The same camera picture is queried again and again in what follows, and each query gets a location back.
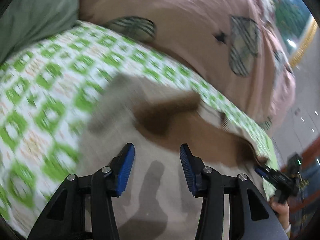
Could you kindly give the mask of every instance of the metal screw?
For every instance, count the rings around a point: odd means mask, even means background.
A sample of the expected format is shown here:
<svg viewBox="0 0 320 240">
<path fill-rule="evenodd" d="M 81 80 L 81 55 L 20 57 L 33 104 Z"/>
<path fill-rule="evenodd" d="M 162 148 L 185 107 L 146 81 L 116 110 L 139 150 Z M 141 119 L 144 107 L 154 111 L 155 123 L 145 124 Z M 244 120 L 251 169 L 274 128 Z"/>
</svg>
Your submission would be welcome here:
<svg viewBox="0 0 320 240">
<path fill-rule="evenodd" d="M 105 167 L 103 167 L 103 168 L 101 169 L 101 171 L 102 171 L 103 173 L 109 173 L 109 172 L 111 171 L 111 168 L 110 168 L 109 166 L 105 166 Z"/>
<path fill-rule="evenodd" d="M 204 167 L 203 168 L 204 173 L 211 173 L 212 172 L 212 168 L 210 167 Z"/>
<path fill-rule="evenodd" d="M 248 176 L 245 175 L 245 174 L 240 174 L 239 175 L 239 179 L 243 180 L 243 181 L 246 181 L 248 179 Z"/>
<path fill-rule="evenodd" d="M 73 181 L 76 178 L 75 174 L 69 174 L 67 180 Z"/>
</svg>

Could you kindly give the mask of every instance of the gray floor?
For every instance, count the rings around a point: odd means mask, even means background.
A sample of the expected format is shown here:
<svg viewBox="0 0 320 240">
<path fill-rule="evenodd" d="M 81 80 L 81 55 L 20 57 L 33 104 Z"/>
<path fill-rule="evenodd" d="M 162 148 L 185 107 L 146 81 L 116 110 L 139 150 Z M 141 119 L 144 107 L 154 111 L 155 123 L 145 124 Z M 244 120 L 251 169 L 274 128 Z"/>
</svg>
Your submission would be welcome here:
<svg viewBox="0 0 320 240">
<path fill-rule="evenodd" d="M 294 68 L 296 101 L 281 128 L 273 135 L 281 165 L 294 152 L 301 153 L 320 132 L 320 30 Z"/>
</svg>

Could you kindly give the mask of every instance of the star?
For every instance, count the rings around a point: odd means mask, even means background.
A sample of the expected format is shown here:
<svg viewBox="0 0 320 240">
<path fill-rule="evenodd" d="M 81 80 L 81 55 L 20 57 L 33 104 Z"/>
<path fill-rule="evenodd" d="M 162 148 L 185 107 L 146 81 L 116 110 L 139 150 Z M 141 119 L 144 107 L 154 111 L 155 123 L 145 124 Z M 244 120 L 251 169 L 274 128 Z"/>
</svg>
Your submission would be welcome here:
<svg viewBox="0 0 320 240">
<path fill-rule="evenodd" d="M 227 37 L 227 35 L 226 35 L 224 32 L 221 32 L 221 31 L 220 31 L 220 33 L 218 33 L 218 34 L 216 34 L 216 35 L 214 35 L 214 34 L 212 34 L 212 35 L 217 39 L 217 41 L 223 42 L 224 44 L 227 44 L 227 43 L 226 43 L 226 37 Z"/>
</svg>

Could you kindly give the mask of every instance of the green and white patterned sheet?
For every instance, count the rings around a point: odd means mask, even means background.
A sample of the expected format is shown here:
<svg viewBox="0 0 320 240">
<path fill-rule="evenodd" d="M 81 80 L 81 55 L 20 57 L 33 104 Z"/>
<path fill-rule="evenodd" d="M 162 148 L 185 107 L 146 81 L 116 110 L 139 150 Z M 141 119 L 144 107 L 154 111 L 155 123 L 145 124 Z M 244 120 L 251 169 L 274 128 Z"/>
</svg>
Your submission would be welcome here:
<svg viewBox="0 0 320 240">
<path fill-rule="evenodd" d="M 199 91 L 278 168 L 264 130 L 199 75 L 100 26 L 80 22 L 12 56 L 0 69 L 0 213 L 25 236 L 58 185 L 75 171 L 78 136 L 99 94 L 119 72 Z M 264 188 L 273 194 L 265 181 Z"/>
</svg>

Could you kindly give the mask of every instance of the yellow border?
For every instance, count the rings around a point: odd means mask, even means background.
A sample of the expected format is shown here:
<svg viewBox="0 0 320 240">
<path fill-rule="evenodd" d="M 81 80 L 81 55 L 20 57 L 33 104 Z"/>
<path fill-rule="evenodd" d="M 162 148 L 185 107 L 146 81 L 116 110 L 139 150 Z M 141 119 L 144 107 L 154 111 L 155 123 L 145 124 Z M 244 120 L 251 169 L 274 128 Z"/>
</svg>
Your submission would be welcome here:
<svg viewBox="0 0 320 240">
<path fill-rule="evenodd" d="M 294 54 L 291 56 L 290 58 L 290 66 L 292 68 L 294 68 L 302 59 L 303 54 L 305 52 L 305 50 L 307 49 L 307 47 L 310 45 L 310 43 L 313 40 L 313 37 L 316 34 L 316 31 L 318 29 L 318 24 L 316 22 L 316 20 L 313 18 L 311 20 L 311 24 L 309 29 L 306 31 L 306 34 L 304 35 L 303 41 L 299 47 L 299 49 L 297 49 Z"/>
</svg>

